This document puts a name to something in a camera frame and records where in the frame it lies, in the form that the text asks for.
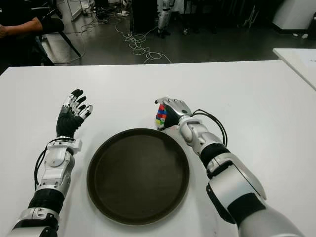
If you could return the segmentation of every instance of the human arm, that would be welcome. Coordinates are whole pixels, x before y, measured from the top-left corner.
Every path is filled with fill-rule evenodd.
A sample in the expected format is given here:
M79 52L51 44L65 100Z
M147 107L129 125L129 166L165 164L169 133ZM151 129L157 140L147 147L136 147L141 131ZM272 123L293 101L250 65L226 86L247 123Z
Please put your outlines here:
M40 32L43 30L43 26L37 17L34 17L31 21L17 26L3 26L0 25L0 39L6 36L16 36L26 33Z

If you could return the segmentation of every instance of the robot leg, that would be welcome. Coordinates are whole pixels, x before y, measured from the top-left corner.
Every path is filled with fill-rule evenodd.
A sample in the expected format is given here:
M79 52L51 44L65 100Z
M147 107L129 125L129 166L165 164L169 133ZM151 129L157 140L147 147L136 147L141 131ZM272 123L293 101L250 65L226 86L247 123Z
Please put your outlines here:
M162 0L162 11L158 19L158 33L160 34L166 27L170 15L170 0Z
M170 11L169 11L169 15L168 15L166 27L169 25L170 18L171 18L171 13L172 13L172 10L173 10L173 8L174 8L175 2L176 2L176 0L170 0L170 5L169 5Z

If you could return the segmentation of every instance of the person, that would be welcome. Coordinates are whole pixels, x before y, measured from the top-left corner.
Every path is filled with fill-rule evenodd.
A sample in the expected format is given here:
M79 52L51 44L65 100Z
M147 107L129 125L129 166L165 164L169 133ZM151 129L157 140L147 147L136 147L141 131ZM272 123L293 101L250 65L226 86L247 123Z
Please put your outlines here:
M23 0L0 0L0 74L11 66L36 65L32 55L39 19Z

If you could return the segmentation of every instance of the chair leg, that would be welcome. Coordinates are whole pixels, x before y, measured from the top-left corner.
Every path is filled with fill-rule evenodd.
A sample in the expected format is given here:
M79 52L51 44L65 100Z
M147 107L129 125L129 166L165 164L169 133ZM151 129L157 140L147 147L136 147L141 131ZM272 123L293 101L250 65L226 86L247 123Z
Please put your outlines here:
M49 59L49 57L48 57L47 53L45 52L45 49L43 48L40 40L35 39L35 41L36 41L35 46L41 52L41 55L42 55L43 59L45 60L45 66L55 66L55 64Z
M76 50L76 48L73 46L73 44L71 43L70 39L65 35L64 32L60 31L59 34L61 35L62 38L64 38L64 40L67 42L67 44L69 44L69 46L73 49L73 51L79 56L81 57L81 54L78 52L78 50Z

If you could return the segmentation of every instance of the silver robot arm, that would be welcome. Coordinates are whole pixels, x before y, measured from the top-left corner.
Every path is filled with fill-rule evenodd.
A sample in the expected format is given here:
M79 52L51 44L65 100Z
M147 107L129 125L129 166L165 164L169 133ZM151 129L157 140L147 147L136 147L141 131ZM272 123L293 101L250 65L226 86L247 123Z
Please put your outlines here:
M291 221L267 205L259 180L200 120L192 117L185 102L164 97L155 103L166 110L163 127L177 125L199 156L210 179L208 196L225 221L237 224L240 237L303 237Z
M28 208L22 211L9 237L56 237L59 213L66 198L74 154L80 151L81 141L74 139L75 131L91 114L93 107L82 105L86 97L82 90L73 91L64 102L57 121L57 139L47 144L40 155L34 173L35 193ZM37 170L44 161L44 174L37 181Z

